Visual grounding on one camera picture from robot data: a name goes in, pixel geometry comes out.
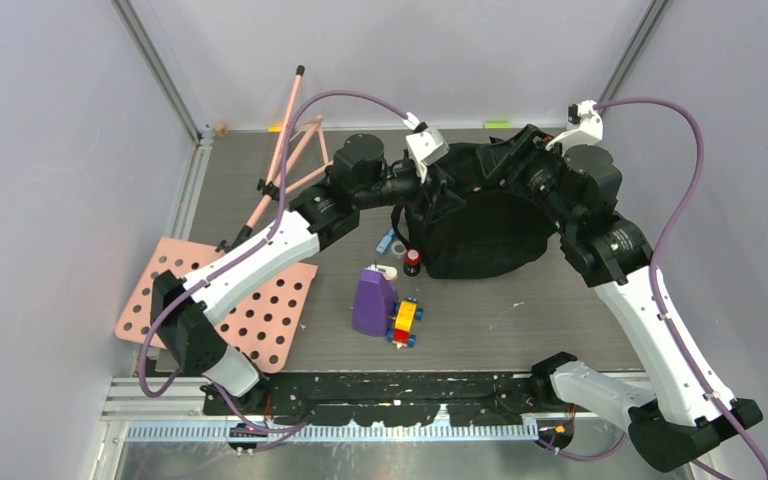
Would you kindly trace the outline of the black backpack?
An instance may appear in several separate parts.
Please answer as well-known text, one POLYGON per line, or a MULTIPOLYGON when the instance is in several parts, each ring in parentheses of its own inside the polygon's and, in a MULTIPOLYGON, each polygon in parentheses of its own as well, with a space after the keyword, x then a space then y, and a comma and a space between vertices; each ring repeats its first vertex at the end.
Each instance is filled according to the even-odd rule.
MULTIPOLYGON (((504 141, 492 137, 489 142, 504 141)), ((423 225, 425 199, 391 210, 396 238, 421 252, 428 276, 439 280, 498 277, 539 259, 554 223, 528 198, 517 178, 504 186, 481 186, 475 150, 487 143, 457 142, 432 164, 453 183, 466 205, 441 222, 423 225)))

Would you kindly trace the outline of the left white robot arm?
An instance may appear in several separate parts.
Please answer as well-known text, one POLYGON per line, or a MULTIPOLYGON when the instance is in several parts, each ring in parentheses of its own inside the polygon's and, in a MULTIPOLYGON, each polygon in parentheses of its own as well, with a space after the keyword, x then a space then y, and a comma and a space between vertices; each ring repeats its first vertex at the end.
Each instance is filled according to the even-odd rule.
POLYGON ((448 153, 429 128, 406 138, 402 161, 389 165, 379 138, 357 134, 334 154, 324 176, 289 200, 259 233, 218 259, 178 277, 153 281, 148 339, 159 337, 184 375, 218 385, 240 412, 258 412, 267 398, 260 369, 224 340, 216 327, 248 295, 288 267, 328 248, 354 230, 366 209, 403 205, 442 186, 434 172, 448 153))

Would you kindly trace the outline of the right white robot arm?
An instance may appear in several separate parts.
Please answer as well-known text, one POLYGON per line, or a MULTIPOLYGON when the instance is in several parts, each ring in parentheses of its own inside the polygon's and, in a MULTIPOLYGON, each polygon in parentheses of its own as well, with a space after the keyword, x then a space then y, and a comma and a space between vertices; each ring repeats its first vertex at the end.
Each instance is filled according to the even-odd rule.
POLYGON ((631 386, 561 352, 533 370, 544 410, 580 406, 620 428, 654 469, 668 472, 762 421, 705 360, 678 315, 640 228, 617 212, 622 183, 610 153, 547 137, 533 126, 476 150, 484 185, 531 201, 559 234, 565 260, 615 316, 649 378, 631 386))

